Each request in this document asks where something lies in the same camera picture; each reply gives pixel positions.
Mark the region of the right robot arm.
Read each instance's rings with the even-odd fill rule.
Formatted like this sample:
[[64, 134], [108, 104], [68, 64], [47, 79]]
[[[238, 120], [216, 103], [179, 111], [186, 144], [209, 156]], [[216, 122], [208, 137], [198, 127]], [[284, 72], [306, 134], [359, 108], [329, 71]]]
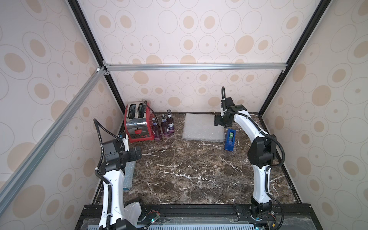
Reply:
[[214, 118], [214, 125], [230, 127], [237, 123], [251, 141], [248, 160], [254, 170], [254, 191], [251, 197], [250, 213], [253, 219], [262, 219], [272, 210], [272, 199], [268, 195], [269, 174], [275, 159], [276, 143], [252, 119], [243, 105], [235, 105], [232, 98], [221, 100], [221, 114]]

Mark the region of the blue tape dispenser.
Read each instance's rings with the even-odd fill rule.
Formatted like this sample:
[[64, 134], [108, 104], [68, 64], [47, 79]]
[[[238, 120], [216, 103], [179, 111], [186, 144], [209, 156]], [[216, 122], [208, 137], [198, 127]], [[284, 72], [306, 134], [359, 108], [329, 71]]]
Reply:
[[228, 129], [225, 139], [224, 149], [233, 152], [235, 146], [236, 131], [234, 129]]

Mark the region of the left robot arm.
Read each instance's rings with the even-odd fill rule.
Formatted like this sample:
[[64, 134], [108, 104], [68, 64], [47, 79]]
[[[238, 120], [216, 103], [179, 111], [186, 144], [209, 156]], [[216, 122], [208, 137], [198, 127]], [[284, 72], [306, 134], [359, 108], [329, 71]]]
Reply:
[[142, 207], [138, 199], [124, 204], [125, 167], [141, 157], [140, 148], [130, 149], [126, 138], [101, 144], [102, 154], [95, 175], [103, 182], [100, 230], [136, 230]]

